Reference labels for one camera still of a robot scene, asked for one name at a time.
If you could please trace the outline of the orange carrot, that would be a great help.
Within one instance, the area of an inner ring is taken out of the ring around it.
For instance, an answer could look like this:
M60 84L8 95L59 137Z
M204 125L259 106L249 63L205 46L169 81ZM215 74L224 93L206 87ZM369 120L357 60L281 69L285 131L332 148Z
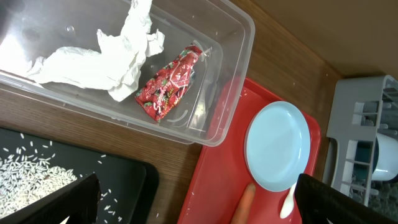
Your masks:
M235 213L230 224L246 224L256 194L256 186L250 183L245 188L242 197L236 207Z

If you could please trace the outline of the light blue plate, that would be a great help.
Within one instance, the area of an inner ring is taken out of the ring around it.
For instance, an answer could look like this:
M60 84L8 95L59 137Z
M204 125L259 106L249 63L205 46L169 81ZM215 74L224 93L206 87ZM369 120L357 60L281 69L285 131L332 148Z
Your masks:
M275 101L253 117L244 143L253 179L271 192L285 191L304 173L310 155L310 131L303 113L286 101Z

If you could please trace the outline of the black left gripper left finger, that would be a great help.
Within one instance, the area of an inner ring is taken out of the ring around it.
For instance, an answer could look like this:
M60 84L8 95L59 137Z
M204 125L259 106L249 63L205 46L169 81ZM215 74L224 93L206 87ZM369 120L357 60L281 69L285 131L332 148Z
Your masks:
M100 202L96 174L76 180L48 196L4 217L1 224L58 224L96 222Z

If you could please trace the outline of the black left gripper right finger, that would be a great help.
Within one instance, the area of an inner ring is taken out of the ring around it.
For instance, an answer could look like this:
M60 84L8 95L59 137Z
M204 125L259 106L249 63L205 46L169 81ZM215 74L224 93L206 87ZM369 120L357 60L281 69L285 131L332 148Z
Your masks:
M300 174L295 201L303 224L397 224L308 174Z

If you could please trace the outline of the white rice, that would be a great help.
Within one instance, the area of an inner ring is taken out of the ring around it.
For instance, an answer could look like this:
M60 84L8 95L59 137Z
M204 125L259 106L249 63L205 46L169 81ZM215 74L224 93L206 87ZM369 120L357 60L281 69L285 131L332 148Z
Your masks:
M129 211L111 176L114 158L7 129L1 130L1 220L91 174L101 185L96 223L126 223Z

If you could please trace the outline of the blue bowl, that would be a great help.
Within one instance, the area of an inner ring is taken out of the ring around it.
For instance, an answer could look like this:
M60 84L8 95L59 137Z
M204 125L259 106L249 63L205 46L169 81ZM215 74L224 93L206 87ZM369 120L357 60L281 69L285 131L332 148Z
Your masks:
M392 181L397 177L397 140L377 133L376 143L372 180Z

